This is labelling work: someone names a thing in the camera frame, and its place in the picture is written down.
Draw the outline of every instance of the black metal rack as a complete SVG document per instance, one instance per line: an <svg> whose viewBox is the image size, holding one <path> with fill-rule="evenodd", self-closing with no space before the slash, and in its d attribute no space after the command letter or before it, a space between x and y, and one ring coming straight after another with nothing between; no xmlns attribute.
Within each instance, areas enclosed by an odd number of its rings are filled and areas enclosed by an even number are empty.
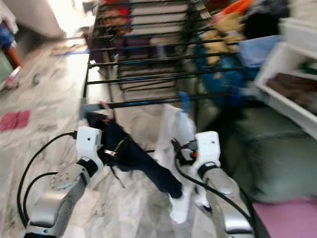
<svg viewBox="0 0 317 238"><path fill-rule="evenodd" d="M187 9L185 11L169 11L162 13L142 13L142 14L127 14L127 15L116 15L116 16L105 16L105 11L109 9L115 9L117 6L128 7L130 10L138 7L149 7L149 6L172 6L186 4ZM189 45L196 44L205 44L212 42L221 42L222 39L216 40L201 40L198 35L203 34L206 31L213 30L211 26L211 17L206 10L204 4L197 0L195 2L188 0L155 0L155 1L138 1L138 2L128 2L120 1L112 4L100 4L96 11L96 20L94 26L91 28L92 38L90 45L90 54L88 60L88 66L85 76L85 84L83 90L83 99L81 104L81 110L84 110L84 107L91 106L87 105L87 88L92 84L107 84L108 93L111 99L109 106L111 108L123 108L123 107L134 107L134 106L144 106L150 104L163 104L163 103L172 103L172 102L181 102L182 99L176 94L175 96L169 97L160 97L160 98L147 98L139 100L123 100L121 102L114 102L112 95L112 86L117 84L122 92L123 98L125 99L125 92L127 91L139 91L139 90L158 90L166 87L175 88L177 91L177 85L180 80L186 80L192 76L199 76L201 74L209 74L215 72L224 72L224 71L244 71L243 66L235 68L215 68L207 67L204 70L200 71L188 71L184 68L182 63L183 60L188 59L197 59L197 58L206 58L213 56L225 56L232 55L232 53L217 53L217 54L203 54L203 55L186 55L186 49ZM184 19L179 20L170 20L170 21L160 21L160 22L142 22L135 23L128 22L125 24L107 24L108 20L123 18L129 19L137 17L155 17L155 16L167 16L167 15L180 15L184 14ZM116 31L119 28L131 28L134 27L166 27L166 26L179 26L180 30L177 31L167 31L159 33L146 33L146 34L132 34L129 32L125 35L120 35ZM149 39L149 38L161 38L161 37L177 37L178 42L168 43L168 44L141 44L136 46L120 46L116 47L114 41L116 39L126 40L126 39ZM173 53L166 56L157 56L153 51L158 47L174 48ZM147 55L145 57L133 58L133 51L145 50ZM123 52L124 55L115 59L115 55L118 52ZM94 54L104 53L107 56L107 62L94 62ZM89 81L88 75L89 70L93 67L105 67L107 76L105 80L98 81ZM117 76L113 78L113 67L116 66L118 69ZM171 72L166 72L166 67L171 66L175 70ZM148 73L133 73L128 75L122 75L121 73L125 69L161 69L161 71L148 72ZM170 86L161 86L161 87L149 87L153 85L162 85L171 82ZM124 87L125 84L136 85ZM227 93L209 93L203 95L188 95L189 99L192 101L223 97L228 95Z"/></svg>

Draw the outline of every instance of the dark blue jeans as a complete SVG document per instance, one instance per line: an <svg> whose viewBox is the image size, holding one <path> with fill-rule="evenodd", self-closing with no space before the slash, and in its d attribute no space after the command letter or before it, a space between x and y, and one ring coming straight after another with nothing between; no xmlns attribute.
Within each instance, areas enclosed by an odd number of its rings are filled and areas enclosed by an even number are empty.
<svg viewBox="0 0 317 238"><path fill-rule="evenodd" d="M86 119L90 127L103 131L102 148L98 150L99 158L105 158L104 150L114 151L119 142L129 136L115 121L106 125L102 119L106 116L98 113L87 113ZM161 191L168 193L172 198L182 195L182 184L172 173L159 165L137 143L130 139L126 149L118 160L107 158L103 161L109 166L117 166L122 171L141 170Z"/></svg>

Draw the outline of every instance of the clothes drying rack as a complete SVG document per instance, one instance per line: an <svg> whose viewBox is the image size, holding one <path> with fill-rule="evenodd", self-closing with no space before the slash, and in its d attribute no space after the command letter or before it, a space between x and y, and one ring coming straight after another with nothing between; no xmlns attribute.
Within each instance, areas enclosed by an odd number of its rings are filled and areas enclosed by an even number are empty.
<svg viewBox="0 0 317 238"><path fill-rule="evenodd" d="M142 13L133 14L133 9L137 7L149 7L149 6L174 6L186 4L187 9L185 11L174 11L174 12L161 12L161 13ZM117 6L124 6L130 9L130 13L127 15L117 15L117 16L104 16L104 11L107 9L113 9ZM185 17L180 20L164 21L164 22L142 22L133 24L129 21L124 25L107 25L106 20L124 18L133 19L137 17L157 17L157 16L168 16L168 15L178 15L184 14ZM126 34L119 35L116 34L114 29L116 27L165 27L165 26L181 26L178 31L167 31L159 33L147 33L147 34ZM94 25L91 27L90 32L92 33L91 45L88 66L85 75L85 84L83 90L83 97L81 101L81 112L84 110L100 109L99 104L87 104L87 90L89 85L93 84L106 84L107 90L110 96L110 102L108 105L113 108L124 108L124 107L134 107L134 106L145 106L152 104L164 104L164 103L175 103L182 102L182 98L177 94L168 97L156 97L156 98L141 98L138 100L126 100L125 92L127 91L141 91L141 90L158 90L165 87L174 88L178 92L178 83L180 80L187 80L190 77L199 77L202 74L210 74L215 72L226 72L226 71L245 71L241 62L239 67L233 68L219 68L219 67L206 67L204 70L199 71L188 71L184 68L184 60L193 60L197 58L206 58L213 56L228 56L232 55L237 58L234 53L216 53L216 54L203 54L203 55L188 55L186 54L189 45L195 44L205 44L212 42L224 42L222 39L214 40L201 40L199 35L206 31L213 30L211 25L211 16L209 15L207 9L205 8L201 0L153 0L153 1L119 1L110 4L100 4L96 11L96 20ZM152 37L178 37L179 41L176 43L169 44L159 44L159 45L141 45L141 46L123 46L115 47L113 41L116 39L132 39L132 38L152 38ZM96 47L96 41L103 41L103 47ZM175 54L169 54L168 56L157 56L152 54L153 49L164 47L167 48L177 48ZM129 57L133 54L134 50L145 49L149 50L149 54L145 58L141 59L130 59ZM118 52L124 52L123 59L115 59L115 55ZM106 62L94 62L93 56L95 53L103 53L106 55ZM164 71L166 65L172 65L175 67L174 71L170 72L148 72L148 73L134 73L128 76L122 76L121 69L128 67L129 69L140 69L140 68L161 68ZM104 80L90 81L89 71L93 67L103 67L106 69L106 76ZM117 74L114 76L113 70L117 69ZM158 85L171 82L172 85L161 86ZM113 85L118 85L121 90L123 100L120 102L115 102L113 99L112 87ZM206 93L206 94L194 94L188 95L190 101L198 101L201 99L211 99L226 97L229 93Z"/></svg>

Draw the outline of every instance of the white marble floor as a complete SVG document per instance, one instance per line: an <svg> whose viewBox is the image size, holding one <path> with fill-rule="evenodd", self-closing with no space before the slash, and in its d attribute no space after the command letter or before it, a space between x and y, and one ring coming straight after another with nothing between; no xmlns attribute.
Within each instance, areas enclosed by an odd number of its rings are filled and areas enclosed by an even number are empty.
<svg viewBox="0 0 317 238"><path fill-rule="evenodd" d="M24 234L17 214L16 193L28 161L51 138L85 123L78 120L78 108L88 55L52 57L52 47L53 44L46 44L32 52L20 73L21 86L0 93L0 117L8 112L32 110L26 128L0 133L0 237L3 238L19 238ZM32 84L35 73L40 77L36 86ZM91 79L98 77L97 70L93 69ZM89 101L107 101L106 92L105 85L90 86ZM115 97L120 100L120 93ZM153 149L161 109L161 105L118 109L117 121L143 148ZM32 165L26 184L39 174L58 171L75 161L74 143L73 139L65 137L48 147ZM169 217L167 195L160 193L147 177L141 172L117 173L126 188L122 188L106 168L101 178L93 179L85 197L77 204L64 237L191 237L194 206L188 221L177 225ZM29 195L29 210L44 191L47 181L43 178L35 184ZM204 237L214 236L211 232Z"/></svg>

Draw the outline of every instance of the red mat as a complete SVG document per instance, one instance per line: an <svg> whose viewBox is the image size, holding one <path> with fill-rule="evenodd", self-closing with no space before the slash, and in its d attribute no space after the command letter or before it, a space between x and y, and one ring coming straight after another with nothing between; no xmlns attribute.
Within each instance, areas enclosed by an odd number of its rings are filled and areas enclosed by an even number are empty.
<svg viewBox="0 0 317 238"><path fill-rule="evenodd" d="M0 131L26 127L29 124L30 115L30 110L5 114L0 121Z"/></svg>

